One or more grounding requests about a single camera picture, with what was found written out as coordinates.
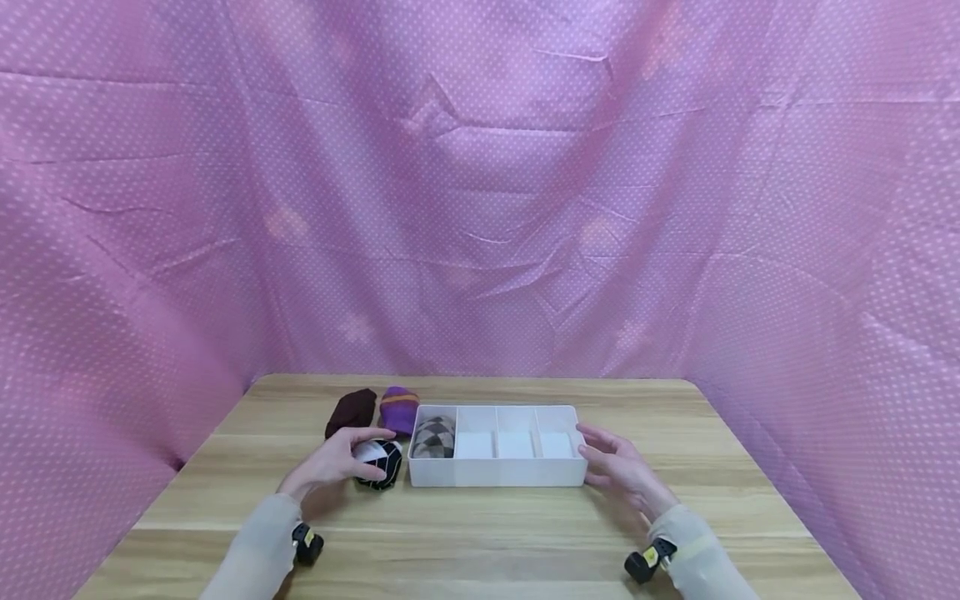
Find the finger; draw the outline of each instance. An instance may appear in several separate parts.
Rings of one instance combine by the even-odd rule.
[[[350,467],[350,475],[367,481],[383,481],[387,478],[387,471],[367,463],[353,461],[353,465]]]
[[[598,475],[597,473],[587,472],[587,477],[584,479],[588,486],[593,486],[594,488],[601,488],[603,490],[610,488],[613,485],[610,477],[607,475]]]
[[[591,436],[591,435],[586,435],[586,434],[585,434],[585,435],[584,435],[584,442],[586,442],[587,445],[591,445],[591,446],[595,447],[596,449],[600,450],[601,452],[606,452],[607,454],[613,454],[613,448],[611,448],[608,444],[604,444],[599,438],[595,438],[595,437],[593,437],[593,436]]]
[[[608,446],[610,450],[612,450],[613,454],[620,454],[621,456],[639,454],[629,440],[621,438],[620,436],[613,434],[606,429],[601,429],[600,427],[594,427],[593,425],[586,425],[583,423],[578,423],[577,429],[585,436],[589,435],[601,444]]]
[[[610,464],[610,454],[604,454],[600,450],[588,445],[581,445],[577,449],[580,451],[580,456],[587,459],[590,469],[602,473],[607,472]]]
[[[347,430],[350,436],[350,445],[355,446],[362,442],[369,442],[370,440],[383,439],[383,440],[392,440],[396,437],[396,433],[390,429],[380,429],[379,427],[344,427],[340,431]]]

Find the wood grain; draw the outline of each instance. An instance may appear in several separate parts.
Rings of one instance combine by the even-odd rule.
[[[270,375],[254,385],[78,594],[196,598],[254,506],[323,438],[337,399],[406,385],[430,403],[573,404],[581,421],[632,439],[713,526],[763,598],[856,598],[695,387],[682,381]],[[665,576],[628,582],[644,530],[589,489],[344,487],[318,521],[320,561],[278,597],[657,598]]]

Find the wrist device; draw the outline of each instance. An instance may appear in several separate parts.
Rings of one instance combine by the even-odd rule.
[[[316,534],[306,523],[300,523],[292,534],[294,547],[297,548],[295,558],[297,564],[313,566],[324,550],[324,539]]]
[[[634,581],[643,585],[654,578],[658,566],[670,566],[670,559],[676,553],[677,546],[672,541],[655,538],[642,553],[632,552],[623,568],[627,569]]]

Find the yellow label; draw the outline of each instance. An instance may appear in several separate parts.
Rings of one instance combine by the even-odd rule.
[[[643,560],[647,562],[647,566],[650,568],[657,566],[657,558],[659,558],[659,555],[653,546],[643,551]]]

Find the beige sleeve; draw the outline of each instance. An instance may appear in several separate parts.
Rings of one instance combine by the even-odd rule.
[[[654,521],[649,538],[677,546],[666,571],[684,600],[758,600],[707,522],[686,506],[675,506]]]
[[[291,534],[300,505],[277,493],[264,499],[237,532],[201,600],[272,600],[293,569]]]

